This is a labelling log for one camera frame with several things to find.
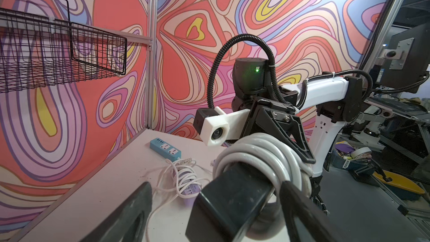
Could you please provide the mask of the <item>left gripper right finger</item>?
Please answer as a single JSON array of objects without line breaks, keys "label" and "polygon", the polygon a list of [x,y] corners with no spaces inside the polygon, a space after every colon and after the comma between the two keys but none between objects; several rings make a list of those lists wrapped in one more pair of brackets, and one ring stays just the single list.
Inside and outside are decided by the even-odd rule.
[{"label": "left gripper right finger", "polygon": [[288,236],[292,242],[341,242],[343,236],[318,209],[290,181],[281,184],[279,201],[282,206]]}]

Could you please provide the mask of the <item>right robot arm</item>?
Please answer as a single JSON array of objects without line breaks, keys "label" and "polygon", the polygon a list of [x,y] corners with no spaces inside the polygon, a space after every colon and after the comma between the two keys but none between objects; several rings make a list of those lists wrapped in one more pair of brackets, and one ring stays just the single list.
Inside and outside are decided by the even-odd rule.
[{"label": "right robot arm", "polygon": [[[213,92],[221,60],[235,44],[248,41],[261,47],[266,58],[238,58],[232,71],[235,97],[232,113],[215,106]],[[286,143],[287,170],[296,178],[306,174],[302,189],[322,205],[320,181],[325,160],[340,130],[354,121],[371,94],[374,81],[365,71],[324,72],[301,85],[280,86],[274,54],[260,37],[240,34],[217,53],[207,84],[206,108],[196,112],[194,128],[207,146],[237,141],[253,133],[266,133]]]}]

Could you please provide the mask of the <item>black power strip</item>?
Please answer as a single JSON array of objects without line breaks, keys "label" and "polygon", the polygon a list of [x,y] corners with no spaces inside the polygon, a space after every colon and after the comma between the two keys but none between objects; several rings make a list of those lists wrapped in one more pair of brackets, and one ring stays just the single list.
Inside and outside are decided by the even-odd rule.
[{"label": "black power strip", "polygon": [[223,150],[212,181],[198,195],[185,235],[190,242],[268,240],[285,226],[281,203],[270,203],[284,181],[310,195],[310,164],[291,145],[253,133]]}]

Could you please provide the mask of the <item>blue power strip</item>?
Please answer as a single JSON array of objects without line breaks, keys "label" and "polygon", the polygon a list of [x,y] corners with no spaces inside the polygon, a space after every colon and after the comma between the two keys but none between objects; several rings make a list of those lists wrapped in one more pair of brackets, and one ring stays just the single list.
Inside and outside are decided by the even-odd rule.
[{"label": "blue power strip", "polygon": [[199,165],[196,159],[183,158],[182,152],[179,149],[160,138],[156,138],[150,141],[150,149],[162,156],[167,164],[167,166],[161,172],[157,180],[156,186],[153,188],[152,195],[156,197],[158,193],[168,193],[172,196],[150,213],[145,229],[145,238],[148,242],[150,241],[150,222],[154,215],[156,215],[162,208],[169,205],[171,202],[175,201],[178,198],[183,199],[187,202],[192,202],[201,192],[200,191],[199,193],[191,196],[182,195],[179,189],[179,176],[186,171],[191,171],[195,173],[197,177],[201,180],[203,189],[203,183],[210,182],[210,179],[199,177],[195,168],[200,168],[208,174],[212,173],[210,170]]}]

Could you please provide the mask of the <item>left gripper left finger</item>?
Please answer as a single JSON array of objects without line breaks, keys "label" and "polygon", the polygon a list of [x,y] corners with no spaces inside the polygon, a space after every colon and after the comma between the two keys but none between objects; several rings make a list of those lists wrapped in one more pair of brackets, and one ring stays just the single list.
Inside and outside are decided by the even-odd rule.
[{"label": "left gripper left finger", "polygon": [[152,211],[152,187],[142,183],[83,242],[140,242]]}]

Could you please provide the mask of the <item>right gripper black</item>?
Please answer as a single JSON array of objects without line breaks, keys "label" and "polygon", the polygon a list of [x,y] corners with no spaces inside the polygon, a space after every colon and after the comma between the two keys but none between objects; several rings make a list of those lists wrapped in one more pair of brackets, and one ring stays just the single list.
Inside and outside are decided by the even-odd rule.
[{"label": "right gripper black", "polygon": [[249,109],[240,132],[241,138],[253,133],[266,133],[288,145],[304,163],[316,163],[301,120],[295,115],[294,106],[290,103],[284,104],[263,97],[241,100],[236,96],[232,101],[232,109],[234,112]]}]

